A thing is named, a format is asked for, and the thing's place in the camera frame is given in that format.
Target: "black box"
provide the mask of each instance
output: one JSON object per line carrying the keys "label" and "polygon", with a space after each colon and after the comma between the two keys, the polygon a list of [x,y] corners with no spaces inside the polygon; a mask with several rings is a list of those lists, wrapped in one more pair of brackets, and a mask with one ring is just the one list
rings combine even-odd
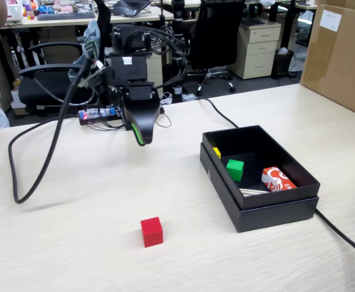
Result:
{"label": "black box", "polygon": [[[221,152],[219,159],[213,150]],[[244,162],[241,182],[227,173],[229,159]],[[201,162],[238,232],[265,228],[314,215],[320,183],[260,126],[203,134]],[[240,188],[266,190],[263,169],[278,167],[296,189],[243,196]]]}

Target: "red package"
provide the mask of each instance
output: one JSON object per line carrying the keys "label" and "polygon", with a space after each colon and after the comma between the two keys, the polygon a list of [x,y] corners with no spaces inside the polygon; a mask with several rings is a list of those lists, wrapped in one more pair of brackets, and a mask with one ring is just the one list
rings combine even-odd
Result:
{"label": "red package", "polygon": [[278,192],[279,190],[296,189],[296,185],[289,180],[283,172],[277,167],[268,167],[263,170],[261,181],[271,192]]}

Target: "laptop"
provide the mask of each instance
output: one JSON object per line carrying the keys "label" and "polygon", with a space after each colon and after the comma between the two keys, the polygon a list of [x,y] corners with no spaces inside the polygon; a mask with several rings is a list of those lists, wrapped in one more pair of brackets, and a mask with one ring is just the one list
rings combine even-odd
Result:
{"label": "laptop", "polygon": [[149,4],[150,0],[120,0],[110,8],[110,11],[113,15],[133,17]]}

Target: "office chair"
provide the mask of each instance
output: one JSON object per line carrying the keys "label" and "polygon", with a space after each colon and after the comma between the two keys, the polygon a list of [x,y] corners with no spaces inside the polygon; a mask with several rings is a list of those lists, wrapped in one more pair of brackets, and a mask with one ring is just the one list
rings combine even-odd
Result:
{"label": "office chair", "polygon": [[[99,60],[105,61],[105,46],[110,42],[109,33],[111,31],[110,20],[111,12],[105,5],[100,5],[103,0],[95,0],[98,5],[98,27],[101,33],[101,44],[100,44],[100,54]],[[71,42],[55,42],[55,43],[44,43],[32,46],[29,50],[32,50],[39,54],[41,49],[49,46],[72,46],[76,47],[82,55],[82,45],[78,43]],[[23,77],[21,84],[19,85],[18,94],[19,100],[27,105],[27,109],[33,110],[34,108],[39,108],[38,106],[60,106],[61,102],[52,97],[47,91],[52,93],[54,96],[61,100],[64,100],[68,87],[70,85],[70,80],[68,77],[68,71],[73,69],[78,71],[81,65],[75,64],[43,64],[39,66],[33,66],[26,68],[18,72],[20,76]],[[94,97],[94,92],[91,89],[78,88],[72,99],[72,104],[82,104],[82,103],[95,103],[96,97]]]}
{"label": "office chair", "polygon": [[245,0],[202,0],[198,22],[191,36],[191,51],[188,59],[192,68],[199,73],[187,76],[201,76],[202,80],[196,91],[202,95],[202,86],[211,78],[226,81],[230,92],[236,89],[228,71],[210,71],[211,68],[233,64],[237,58],[237,34],[243,17]]}

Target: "toy block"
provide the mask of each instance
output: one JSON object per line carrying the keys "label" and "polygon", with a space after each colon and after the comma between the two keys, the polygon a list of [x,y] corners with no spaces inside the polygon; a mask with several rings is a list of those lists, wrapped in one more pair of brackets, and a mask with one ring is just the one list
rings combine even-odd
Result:
{"label": "toy block", "polygon": [[163,229],[159,217],[142,220],[141,229],[146,248],[163,243]]}
{"label": "toy block", "polygon": [[215,154],[218,156],[219,159],[221,159],[221,152],[219,152],[218,148],[213,147]]}
{"label": "toy block", "polygon": [[277,167],[268,167],[267,169],[264,169],[261,181],[271,192],[296,188],[296,185],[293,184],[292,181]]}
{"label": "toy block", "polygon": [[244,172],[244,163],[237,160],[229,160],[226,170],[234,181],[241,181]]}

